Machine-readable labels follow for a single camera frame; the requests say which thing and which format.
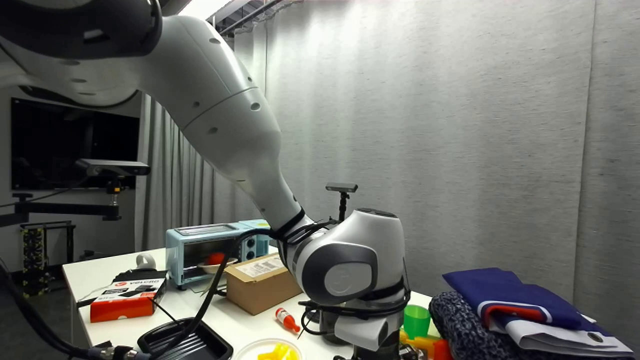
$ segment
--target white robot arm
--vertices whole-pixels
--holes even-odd
[[[313,224],[280,171],[280,128],[267,100],[210,24],[163,18],[157,0],[7,0],[2,7],[0,86],[86,107],[114,106],[141,90],[274,230],[287,235]],[[280,255],[318,304],[371,309],[403,299],[404,234],[393,214],[356,210],[331,230],[281,243]],[[401,311],[340,316],[335,334],[375,353],[401,323]]]

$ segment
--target black tray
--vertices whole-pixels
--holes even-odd
[[[138,346],[146,353],[154,352],[165,346],[171,339],[193,318],[184,318],[160,325],[148,333],[140,336]],[[234,353],[234,348],[207,324],[200,322],[198,327],[188,338],[175,348],[167,351],[158,360],[228,360]]]

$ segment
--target yellow object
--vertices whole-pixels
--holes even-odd
[[[277,343],[272,352],[258,355],[258,360],[298,360],[298,354],[288,345]]]
[[[400,329],[400,342],[403,344],[409,344],[413,347],[419,348],[420,350],[424,350],[427,352],[427,354],[429,356],[432,356],[434,353],[434,347],[433,344],[440,340],[440,338],[437,338],[435,336],[431,336],[431,335],[427,335],[426,338],[417,336],[415,339],[411,340],[406,332],[404,332],[404,329]]]

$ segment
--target green cup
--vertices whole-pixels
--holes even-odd
[[[404,331],[409,339],[426,338],[430,322],[431,314],[424,307],[407,305],[404,308]]]

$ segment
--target camera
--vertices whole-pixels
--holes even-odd
[[[355,193],[356,190],[358,190],[358,185],[349,183],[327,183],[324,188],[330,192]]]
[[[145,176],[151,172],[151,168],[140,161],[79,159],[76,165],[83,168],[87,176]]]

